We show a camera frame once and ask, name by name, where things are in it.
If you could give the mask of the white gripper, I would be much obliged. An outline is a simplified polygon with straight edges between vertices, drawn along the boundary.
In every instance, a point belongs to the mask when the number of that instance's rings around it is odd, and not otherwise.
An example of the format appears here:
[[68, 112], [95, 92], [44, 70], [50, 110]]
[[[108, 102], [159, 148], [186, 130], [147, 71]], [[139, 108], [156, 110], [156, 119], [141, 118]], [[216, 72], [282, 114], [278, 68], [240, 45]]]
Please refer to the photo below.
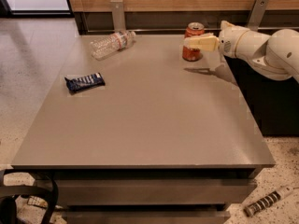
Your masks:
[[188, 49], [205, 51], [214, 51], [219, 47], [219, 51], [227, 57], [248, 58], [250, 53], [248, 50], [245, 50], [245, 34], [247, 33], [250, 33], [249, 28], [237, 26], [228, 21], [222, 21], [219, 38], [214, 36], [214, 33], [191, 36], [184, 39], [184, 46]]

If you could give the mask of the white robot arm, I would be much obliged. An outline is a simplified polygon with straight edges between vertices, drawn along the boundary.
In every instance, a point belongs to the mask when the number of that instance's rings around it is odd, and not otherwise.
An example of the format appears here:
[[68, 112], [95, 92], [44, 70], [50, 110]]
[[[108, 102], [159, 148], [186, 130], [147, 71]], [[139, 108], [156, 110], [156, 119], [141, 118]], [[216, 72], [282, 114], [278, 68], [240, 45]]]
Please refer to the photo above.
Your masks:
[[299, 33], [281, 29], [267, 35], [221, 22], [218, 36], [212, 33], [184, 39], [188, 49], [218, 50], [226, 57], [246, 62], [254, 71], [272, 80], [294, 78], [299, 82]]

